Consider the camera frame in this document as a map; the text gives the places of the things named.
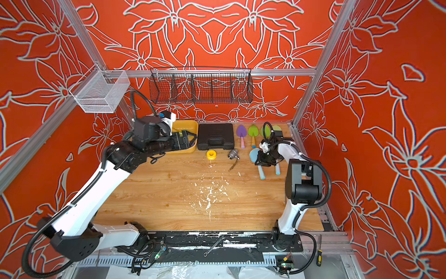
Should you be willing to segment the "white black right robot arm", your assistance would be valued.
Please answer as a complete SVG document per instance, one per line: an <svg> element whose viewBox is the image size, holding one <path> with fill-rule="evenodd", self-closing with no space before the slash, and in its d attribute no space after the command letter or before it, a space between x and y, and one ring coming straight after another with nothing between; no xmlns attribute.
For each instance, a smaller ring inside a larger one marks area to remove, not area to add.
<svg viewBox="0 0 446 279"><path fill-rule="evenodd" d="M298 230L305 213L328 203L332 180L321 162L305 155L291 138L265 122L263 140L254 150L254 165L263 174L264 167L288 164L285 177L285 209L272 228L272 243L293 245L303 233Z"/></svg>

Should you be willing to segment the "blue shovel blue handle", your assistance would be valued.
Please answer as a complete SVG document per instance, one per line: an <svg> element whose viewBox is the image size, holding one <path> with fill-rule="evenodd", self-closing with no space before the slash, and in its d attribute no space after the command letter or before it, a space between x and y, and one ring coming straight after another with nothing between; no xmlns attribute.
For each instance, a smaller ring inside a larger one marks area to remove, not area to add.
<svg viewBox="0 0 446 279"><path fill-rule="evenodd" d="M278 176L281 174L281 169L280 169L279 163L277 163L275 165L275 174Z"/></svg>
<svg viewBox="0 0 446 279"><path fill-rule="evenodd" d="M254 163L255 166L257 166L258 171L259 171L259 176L261 180L265 180L266 176L264 174L264 171L262 169L262 166L257 162L258 161L258 156L259 156L259 148L254 148L253 150L250 151L249 153L249 157L250 160L252 161L252 163Z"/></svg>

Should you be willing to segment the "purple shovel pink handle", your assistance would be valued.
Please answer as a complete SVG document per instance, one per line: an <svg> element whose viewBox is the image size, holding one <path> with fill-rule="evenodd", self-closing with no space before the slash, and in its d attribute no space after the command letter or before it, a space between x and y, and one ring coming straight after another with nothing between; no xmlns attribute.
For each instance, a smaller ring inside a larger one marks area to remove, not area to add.
<svg viewBox="0 0 446 279"><path fill-rule="evenodd" d="M238 125L238 127L236 129L236 134L240 139L240 147L242 149L245 149L246 148L245 137L247 136L247 130L246 130L245 126L242 124Z"/></svg>

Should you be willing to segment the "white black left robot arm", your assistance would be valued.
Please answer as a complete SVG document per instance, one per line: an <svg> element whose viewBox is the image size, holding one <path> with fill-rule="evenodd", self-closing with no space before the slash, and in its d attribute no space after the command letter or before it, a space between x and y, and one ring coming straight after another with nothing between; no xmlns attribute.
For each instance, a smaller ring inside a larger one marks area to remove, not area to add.
<svg viewBox="0 0 446 279"><path fill-rule="evenodd" d="M133 246L142 239L143 228L127 223L108 227L92 220L112 192L138 166L156 163L167 152L187 148L188 134L173 132L177 115L168 110L153 112L151 116L134 116L134 128L121 141L103 150L102 160L93 176L80 191L52 217L38 223L38 231L27 243L22 256L22 269L30 277L48 278L66 270L101 249ZM53 249L68 261L51 272L35 271L30 264L31 250L36 241L46 236Z"/></svg>

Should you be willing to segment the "green shovel wooden handle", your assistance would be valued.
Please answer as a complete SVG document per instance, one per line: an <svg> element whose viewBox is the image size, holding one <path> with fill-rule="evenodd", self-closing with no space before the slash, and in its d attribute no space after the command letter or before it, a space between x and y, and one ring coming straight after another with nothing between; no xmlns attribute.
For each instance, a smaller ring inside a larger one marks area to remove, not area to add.
<svg viewBox="0 0 446 279"><path fill-rule="evenodd" d="M263 138L265 139L269 139L271 136L271 128L269 127L269 125L264 125L261 130L260 130L260 134L262 135Z"/></svg>
<svg viewBox="0 0 446 279"><path fill-rule="evenodd" d="M248 129L248 135L251 137L252 148L256 148L256 137L259 135L259 128L255 124L252 124Z"/></svg>
<svg viewBox="0 0 446 279"><path fill-rule="evenodd" d="M272 131L274 131L275 134L278 134L279 132L282 131L281 127L279 125L273 125L272 126Z"/></svg>

